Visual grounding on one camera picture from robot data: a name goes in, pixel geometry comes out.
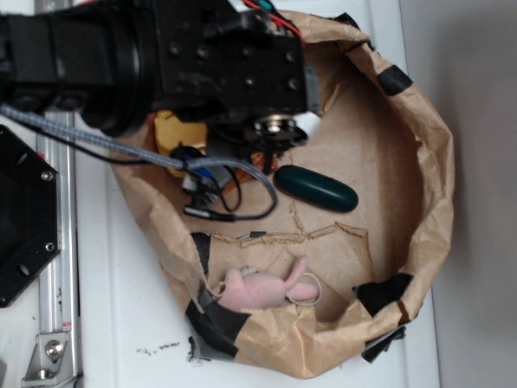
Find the pink stuffed bunny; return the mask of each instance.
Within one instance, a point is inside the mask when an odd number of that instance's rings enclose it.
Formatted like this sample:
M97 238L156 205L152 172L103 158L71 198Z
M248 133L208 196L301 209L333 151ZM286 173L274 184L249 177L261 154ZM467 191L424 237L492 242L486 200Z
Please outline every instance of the pink stuffed bunny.
M286 281L265 272L242 274L236 268L226 272L225 287L218 303L232 311L244 309L267 309L279 307L288 297L291 301L308 301L319 296L317 286L299 283L298 280L307 268L309 257L301 256L292 267Z

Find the metal bracket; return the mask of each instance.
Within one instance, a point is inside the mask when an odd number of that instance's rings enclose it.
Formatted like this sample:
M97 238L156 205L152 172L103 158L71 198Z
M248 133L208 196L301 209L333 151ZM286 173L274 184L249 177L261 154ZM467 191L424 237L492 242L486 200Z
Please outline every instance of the metal bracket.
M40 334L22 387L58 386L74 374L69 333Z

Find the bunny ear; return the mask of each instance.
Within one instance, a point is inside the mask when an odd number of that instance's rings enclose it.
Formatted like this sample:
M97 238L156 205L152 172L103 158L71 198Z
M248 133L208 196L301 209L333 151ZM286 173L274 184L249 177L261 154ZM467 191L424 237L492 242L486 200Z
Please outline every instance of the bunny ear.
M303 255L298 258L298 260L294 263L291 270L291 275L284 282L284 286L287 291L292 289L294 285L298 282L300 277L304 274L305 269L307 268L307 264L309 263L309 257L307 255Z
M236 268L226 271L225 283L227 289L240 289L244 287L244 280L241 272Z

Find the paper bag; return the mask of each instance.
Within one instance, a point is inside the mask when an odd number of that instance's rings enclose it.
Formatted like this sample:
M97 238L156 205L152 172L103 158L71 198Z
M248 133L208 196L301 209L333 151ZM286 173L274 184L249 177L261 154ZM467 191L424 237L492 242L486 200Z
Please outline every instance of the paper bag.
M204 221L183 214L189 198L165 168L115 170L202 356L306 378L396 338L416 317L450 247L454 162L446 124L367 35L335 20L286 16L301 30L306 61L317 71L323 124L280 164L353 187L356 210L333 213L279 193L277 210L263 220ZM129 141L155 150L152 126ZM268 206L259 183L245 183L242 191L243 213ZM238 239L254 231L266 233ZM286 276L303 254L322 283L316 307L286 302L237 314L208 291L228 268Z

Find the black wire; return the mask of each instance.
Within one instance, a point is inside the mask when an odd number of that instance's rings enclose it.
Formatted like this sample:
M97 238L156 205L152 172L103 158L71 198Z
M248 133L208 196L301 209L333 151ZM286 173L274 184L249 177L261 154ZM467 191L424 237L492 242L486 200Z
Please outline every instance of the black wire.
M217 196L221 200L221 203L223 204L223 207L225 208L225 210L228 213L234 213L241 207L241 202L242 202L241 184L239 183L237 176L233 173L233 170L231 168L225 167L225 169L232 175L232 179L233 179L236 189L237 189L237 195L238 195L237 203L232 208L230 208L228 205L228 202L226 202L225 195L223 194L223 191L221 190L221 186L219 186L219 183L217 182L217 180L213 176L210 177L210 180L213 182L213 184L216 188Z
M71 141L68 141L66 139L63 139L61 137L54 136L54 135L52 135L50 133L46 133L45 131L43 131L42 129L40 129L40 128L36 127L36 126L25 124L25 123L22 123L21 121L18 121L18 120L13 120L13 121L15 123L18 123L18 124L22 125L24 128L27 128L27 129L31 130L32 132L35 132L35 133L41 134L43 136L46 136L46 137L48 137L50 139L53 139L55 141L60 142L61 144L66 145L66 146L70 146L70 147L74 148L75 150L81 151L84 154L87 154L87 155L91 156L92 158L96 158L96 159L101 160L103 162L108 162L108 163L111 163L111 164L117 164L117 165L122 165L122 166L152 165L152 163L147 162L145 160L140 160L140 159L137 159L137 160L119 160L119 159L109 158L109 157L106 157L104 155L97 154L97 153L95 153L92 150L88 150L87 148L84 148L84 147L82 147L80 145L77 145L77 144L75 144L75 143L73 143ZM221 198L221 202L225 206L225 209L229 213L232 213L232 212L234 212L235 210L237 210L241 206L241 202L242 202L242 189L241 189L241 184L238 182L238 178L233 173L233 171L229 167L225 167L225 168L232 175L232 178L235 181L235 185L236 185L237 192L238 192L238 200L237 200L237 205L235 206L235 209L233 209L233 210L230 209L229 210L229 206L226 203L226 201L224 199L224 196L222 195L221 188L219 188L219 185L217 184L217 181L215 181L214 183L215 183L216 189L218 191L218 196ZM264 212L262 212L260 214L256 214L256 215L233 216L233 220L234 221L260 220L260 219L268 216L275 209L277 204L278 204L278 200L275 197L273 197L273 202L271 203L271 206L267 210L265 210Z
M101 160L101 161L106 162L106 163L116 164L116 165L119 165L119 166L138 166L138 165L150 165L151 164L151 163L149 163L149 162L147 162L145 160L140 160L140 159L136 159L136 160L119 160L119 159L109 158L108 156L97 154L96 152L94 152L92 150L88 150L87 148L82 147L82 146L80 146L78 144L75 144L72 141L68 141L66 139L63 139L62 137L58 137L58 136L52 135L50 133L46 133L46 132L42 131L40 128L35 127L33 125L27 125L27 124L21 123L21 122L16 121L16 120L14 120L14 121L17 122L18 124L22 125L23 127L31 130L32 132L38 133L40 135L48 137L49 139L55 140L55 141L57 141L57 142L59 142L61 144L64 144L64 145L69 146L69 147L72 147L72 148L74 148L77 151L83 152L84 154L89 155L92 158L96 158L96 159Z
M252 1L254 4L256 4L257 6L260 6L260 4L259 4L256 0L251 0L251 1ZM298 29L298 27L297 27L297 26L296 26L296 25L295 25L291 20L286 19L282 14L280 14L280 13L278 12L278 10L276 9L275 5L274 5L272 2L270 2L269 0L264 0L264 1L265 1L267 4L269 4L269 5L271 6L271 10L270 10L270 12L271 12L274 16L277 16L277 17L281 18L284 22L291 24L291 25L292 25L296 30L300 31L300 30Z

